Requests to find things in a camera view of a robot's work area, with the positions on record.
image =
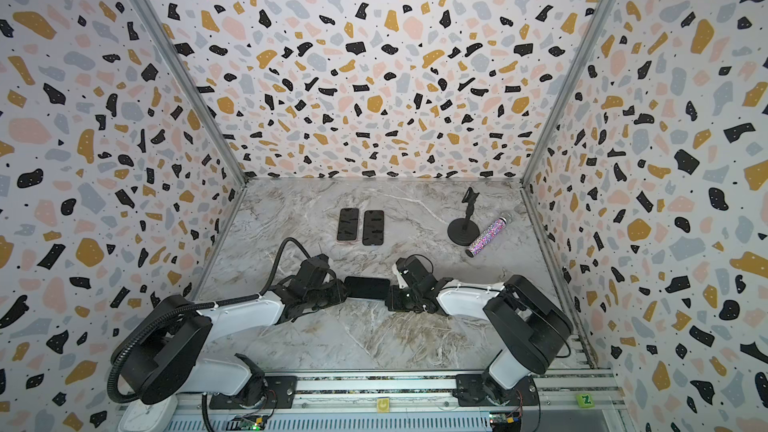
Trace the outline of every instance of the black phone stand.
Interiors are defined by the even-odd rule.
[[[462,204],[467,204],[467,212],[464,218],[457,218],[448,224],[448,238],[450,238],[456,245],[462,245],[466,247],[472,244],[475,239],[480,235],[480,228],[473,221],[469,220],[472,214],[475,213],[475,201],[477,200],[480,192],[475,192],[472,187],[467,189]]]

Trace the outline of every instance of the round stand base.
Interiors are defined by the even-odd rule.
[[[466,247],[467,245],[472,244],[480,235],[480,229],[473,221],[469,221],[466,230],[463,227],[463,218],[457,218],[448,224],[448,238],[450,238],[454,244]]]

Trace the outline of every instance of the gray marble table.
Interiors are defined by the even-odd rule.
[[[467,187],[480,192],[475,205],[481,230],[508,210],[514,220],[475,258],[454,245],[446,232],[464,215]],[[336,241],[341,208],[385,213],[384,244]],[[293,236],[310,254],[327,254],[340,278],[348,275],[394,279],[399,257],[424,254],[435,276],[493,283],[522,274],[557,303],[552,280],[515,182],[456,180],[257,179],[247,187],[224,244],[198,300],[258,292],[284,237]],[[287,245],[276,281],[293,274],[302,254]],[[388,312],[383,303],[348,300],[269,328],[241,331],[213,342],[208,351],[251,357],[264,369],[482,369],[502,349],[488,322],[434,314]],[[568,361],[559,360],[562,368]]]

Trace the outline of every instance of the glittery cylinder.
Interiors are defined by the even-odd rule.
[[[498,235],[504,227],[512,220],[512,215],[509,212],[503,212],[502,216],[494,220],[494,223],[490,227],[486,228],[484,233],[480,234],[475,241],[466,248],[465,252],[470,257],[475,257],[479,254],[485,245],[488,245],[493,238]]]

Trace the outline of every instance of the patterned wall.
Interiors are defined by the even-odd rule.
[[[151,0],[249,176],[514,177],[598,0]]]
[[[638,430],[768,430],[766,0],[617,0],[531,184]]]
[[[0,13],[0,430],[112,430],[112,349],[237,192],[126,0]]]

